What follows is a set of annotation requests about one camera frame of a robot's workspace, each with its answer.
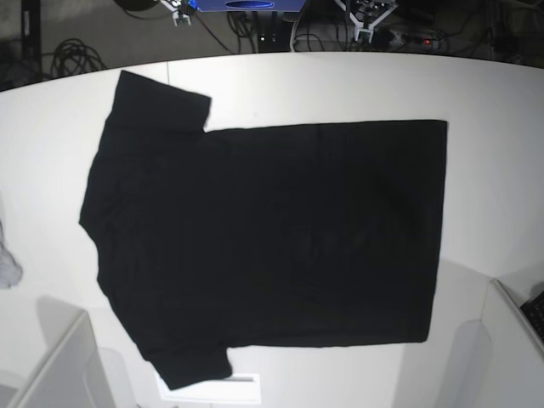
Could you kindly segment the black T-shirt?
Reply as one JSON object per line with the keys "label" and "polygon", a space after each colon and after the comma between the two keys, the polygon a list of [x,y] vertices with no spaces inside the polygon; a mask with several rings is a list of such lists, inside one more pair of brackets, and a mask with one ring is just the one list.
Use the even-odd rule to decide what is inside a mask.
{"label": "black T-shirt", "polygon": [[428,338],[448,125],[206,132],[211,100],[124,71],[80,223],[98,283],[170,389],[246,346]]}

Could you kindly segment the blue device at top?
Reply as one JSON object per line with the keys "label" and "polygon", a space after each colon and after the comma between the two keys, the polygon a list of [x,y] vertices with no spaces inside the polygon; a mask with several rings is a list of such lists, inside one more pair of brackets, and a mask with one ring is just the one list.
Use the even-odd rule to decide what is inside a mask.
{"label": "blue device at top", "polygon": [[305,0],[196,0],[190,5],[205,13],[227,11],[298,12]]}

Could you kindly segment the white power strip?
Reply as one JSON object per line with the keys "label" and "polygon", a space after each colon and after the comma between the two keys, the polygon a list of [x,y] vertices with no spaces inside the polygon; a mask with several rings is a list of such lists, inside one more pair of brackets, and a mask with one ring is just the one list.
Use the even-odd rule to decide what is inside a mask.
{"label": "white power strip", "polygon": [[393,38],[389,42],[392,48],[420,48],[423,50],[438,49],[442,42],[435,31],[420,30],[405,26],[389,26],[386,31]]}

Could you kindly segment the grey cloth at left edge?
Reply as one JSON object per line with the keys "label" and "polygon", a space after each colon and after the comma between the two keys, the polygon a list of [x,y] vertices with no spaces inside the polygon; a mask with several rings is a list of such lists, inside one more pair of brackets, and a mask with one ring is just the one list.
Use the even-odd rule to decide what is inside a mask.
{"label": "grey cloth at left edge", "polygon": [[6,241],[4,218],[5,218],[4,205],[3,205],[3,202],[1,202],[0,285],[2,289],[9,289],[19,285],[23,276],[23,269],[21,268],[20,264],[17,262],[13,253],[8,248],[8,244]]}

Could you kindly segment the black keyboard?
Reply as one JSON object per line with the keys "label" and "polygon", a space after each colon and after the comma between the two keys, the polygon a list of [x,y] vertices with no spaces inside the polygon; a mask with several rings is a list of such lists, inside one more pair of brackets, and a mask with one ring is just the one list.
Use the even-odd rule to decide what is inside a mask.
{"label": "black keyboard", "polygon": [[544,341],[544,292],[524,303],[521,310],[538,337]]}

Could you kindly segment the white partition lower right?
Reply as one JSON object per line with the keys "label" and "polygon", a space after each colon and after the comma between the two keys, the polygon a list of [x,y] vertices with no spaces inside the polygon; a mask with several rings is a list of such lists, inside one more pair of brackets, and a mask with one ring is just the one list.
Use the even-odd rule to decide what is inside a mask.
{"label": "white partition lower right", "polygon": [[543,343],[498,280],[490,283],[482,323],[491,352],[477,406],[542,407]]}

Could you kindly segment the white box lower left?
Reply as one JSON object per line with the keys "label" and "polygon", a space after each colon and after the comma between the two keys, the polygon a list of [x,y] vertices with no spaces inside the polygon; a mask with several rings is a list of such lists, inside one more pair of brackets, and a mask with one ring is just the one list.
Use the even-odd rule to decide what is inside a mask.
{"label": "white box lower left", "polygon": [[87,312],[77,312],[62,329],[7,406],[116,406]]}

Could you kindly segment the white slotted tray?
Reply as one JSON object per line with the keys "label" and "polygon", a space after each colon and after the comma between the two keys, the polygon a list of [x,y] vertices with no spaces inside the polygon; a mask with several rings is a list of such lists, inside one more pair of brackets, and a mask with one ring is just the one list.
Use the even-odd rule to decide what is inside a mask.
{"label": "white slotted tray", "polygon": [[169,389],[157,373],[155,378],[159,394],[166,401],[220,405],[259,405],[262,401],[258,374],[235,374],[174,390]]}

